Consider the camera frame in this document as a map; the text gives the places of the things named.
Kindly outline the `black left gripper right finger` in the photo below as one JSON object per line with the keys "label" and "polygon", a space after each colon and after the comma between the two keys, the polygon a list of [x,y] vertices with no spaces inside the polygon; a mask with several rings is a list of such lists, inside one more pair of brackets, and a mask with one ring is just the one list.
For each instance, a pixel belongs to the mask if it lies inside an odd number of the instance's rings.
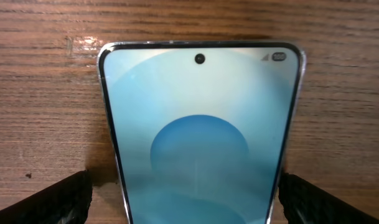
{"label": "black left gripper right finger", "polygon": [[379,224],[379,219],[294,174],[281,175],[278,198],[289,224]]}

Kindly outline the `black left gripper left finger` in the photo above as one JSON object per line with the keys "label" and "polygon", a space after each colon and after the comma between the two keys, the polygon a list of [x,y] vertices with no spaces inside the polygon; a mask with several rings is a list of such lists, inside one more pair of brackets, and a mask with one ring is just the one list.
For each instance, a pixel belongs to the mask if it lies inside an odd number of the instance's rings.
{"label": "black left gripper left finger", "polygon": [[0,223],[85,223],[92,193],[90,174],[83,170],[0,210]]}

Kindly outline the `smartphone with blue screen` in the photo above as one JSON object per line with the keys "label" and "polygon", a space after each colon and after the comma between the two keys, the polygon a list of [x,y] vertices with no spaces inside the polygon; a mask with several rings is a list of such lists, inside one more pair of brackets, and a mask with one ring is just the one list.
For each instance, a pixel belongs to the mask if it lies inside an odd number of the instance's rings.
{"label": "smartphone with blue screen", "polygon": [[129,223],[269,223],[306,54],[137,41],[96,61]]}

